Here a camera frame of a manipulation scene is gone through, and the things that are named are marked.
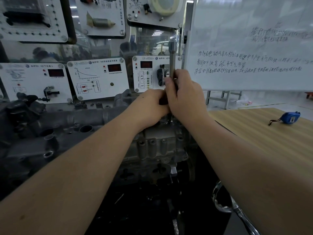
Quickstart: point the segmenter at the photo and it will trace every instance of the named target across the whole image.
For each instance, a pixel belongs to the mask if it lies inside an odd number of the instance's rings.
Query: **whiteboard frame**
[[[185,61],[183,63],[183,67],[182,69],[187,69],[187,63],[190,61],[190,55],[188,54],[189,53],[189,49],[191,48],[191,40],[193,39],[193,33],[195,31],[195,28],[194,28],[194,20],[195,20],[195,14],[196,14],[196,8],[197,8],[197,4],[198,4],[198,0],[194,0],[194,6],[193,6],[193,13],[192,13],[192,17],[191,17],[191,23],[190,23],[190,31],[188,31],[188,34],[187,34],[187,42],[186,42],[186,47],[185,47]],[[305,91],[312,91],[312,88],[308,88],[308,89],[303,89],[303,90],[276,90],[276,91],[294,91],[294,92],[305,92]],[[275,89],[257,89],[257,90],[251,90],[251,89],[237,89],[237,88],[234,88],[234,89],[224,89],[224,88],[217,88],[217,89],[207,89],[207,88],[203,88],[202,87],[202,90],[226,90],[226,91],[273,91]]]

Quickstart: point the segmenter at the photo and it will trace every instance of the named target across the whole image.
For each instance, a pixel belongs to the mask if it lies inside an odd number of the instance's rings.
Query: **whiteboard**
[[[184,68],[207,90],[313,90],[313,0],[194,0]]]

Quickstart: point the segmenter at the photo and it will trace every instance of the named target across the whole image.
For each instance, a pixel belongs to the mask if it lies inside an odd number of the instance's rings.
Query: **engine block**
[[[75,104],[72,111],[47,112],[35,96],[19,94],[19,100],[0,110],[0,183],[7,194],[94,131],[121,114],[135,99],[130,90],[115,96],[113,107],[87,109]],[[164,117],[135,136],[112,186],[175,175],[178,162],[188,159],[197,144],[175,118]]]

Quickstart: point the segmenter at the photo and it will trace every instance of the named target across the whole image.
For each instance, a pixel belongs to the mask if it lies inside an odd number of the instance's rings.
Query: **blue tape measure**
[[[300,112],[296,111],[296,112],[286,112],[284,113],[279,119],[277,120],[270,120],[269,121],[269,126],[273,123],[273,122],[279,122],[282,121],[285,124],[293,124],[295,122],[297,122],[297,120],[300,117]]]

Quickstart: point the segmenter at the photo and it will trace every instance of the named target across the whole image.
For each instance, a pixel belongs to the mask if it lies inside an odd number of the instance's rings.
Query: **circuit diagram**
[[[77,83],[78,93],[87,94],[90,92],[98,93],[101,92],[100,84],[98,80],[93,80],[89,82]]]
[[[139,71],[140,89],[153,89],[153,71]]]

